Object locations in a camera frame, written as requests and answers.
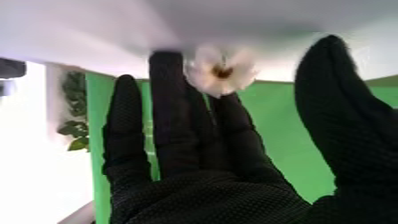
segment green backdrop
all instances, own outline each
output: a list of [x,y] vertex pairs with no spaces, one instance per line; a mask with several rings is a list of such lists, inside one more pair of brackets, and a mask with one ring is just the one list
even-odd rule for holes
[[[158,178],[156,158],[151,141],[151,95],[147,82],[140,82],[144,102],[145,148],[152,162],[152,176]],[[398,106],[398,76],[369,82],[371,91],[378,98]],[[96,222],[108,223],[110,216],[110,190],[103,164],[101,127],[108,111],[113,78],[87,74],[88,97],[88,129],[90,129],[90,155],[94,173],[94,205]],[[239,93],[245,107],[250,111],[257,131],[263,136],[268,155],[296,191],[309,202],[334,191],[334,177],[314,148],[309,135],[300,123],[293,102],[293,85],[257,82]]]

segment flower center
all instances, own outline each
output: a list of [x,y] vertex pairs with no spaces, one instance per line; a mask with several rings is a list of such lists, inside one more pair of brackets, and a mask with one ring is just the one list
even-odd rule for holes
[[216,78],[227,79],[232,74],[232,68],[223,68],[220,65],[215,65],[211,68],[211,74]]

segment gloved hand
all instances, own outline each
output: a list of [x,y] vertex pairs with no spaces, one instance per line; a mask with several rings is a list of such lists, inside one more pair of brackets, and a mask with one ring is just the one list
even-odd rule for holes
[[398,111],[369,92],[335,36],[303,56],[295,101],[337,187],[303,223],[398,223]]
[[179,53],[152,54],[149,77],[161,180],[149,176],[140,91],[122,76],[103,128],[110,223],[291,223],[309,204],[264,155],[236,94],[209,98],[209,112]]
[[[161,179],[200,170],[229,171],[243,181],[270,183],[293,190],[264,155],[238,95],[220,99],[209,97],[207,110],[202,95],[184,81],[183,56],[176,52],[152,54],[149,77]],[[136,185],[151,182],[140,91],[128,75],[115,82],[103,136],[104,170],[126,163],[135,170]]]

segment finger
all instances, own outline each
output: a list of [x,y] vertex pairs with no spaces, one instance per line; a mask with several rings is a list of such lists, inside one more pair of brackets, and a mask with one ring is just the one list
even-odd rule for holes
[[199,170],[197,136],[183,76],[183,56],[154,52],[149,58],[154,147],[161,178]]
[[142,133],[142,99],[135,79],[129,75],[122,75],[115,81],[103,127],[103,143],[103,173],[110,183],[120,183],[126,179],[136,184],[149,182],[149,162]]
[[225,139],[236,174],[250,182],[277,184],[293,190],[264,154],[261,136],[236,94],[211,98],[211,109]]
[[186,84],[188,101],[190,101],[190,118],[191,127],[199,139],[199,157],[200,157],[200,168],[207,170],[229,170],[231,161],[222,144],[215,121],[211,119],[209,109],[202,94],[197,92],[193,87]]
[[295,100],[337,185],[396,180],[396,113],[371,95],[335,36],[318,41],[303,56]]

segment small white flower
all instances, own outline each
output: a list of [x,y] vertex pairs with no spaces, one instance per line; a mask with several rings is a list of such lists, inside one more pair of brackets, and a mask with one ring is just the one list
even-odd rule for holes
[[215,47],[200,47],[184,74],[190,85],[218,98],[241,90],[254,81],[252,53],[241,49],[225,55]]

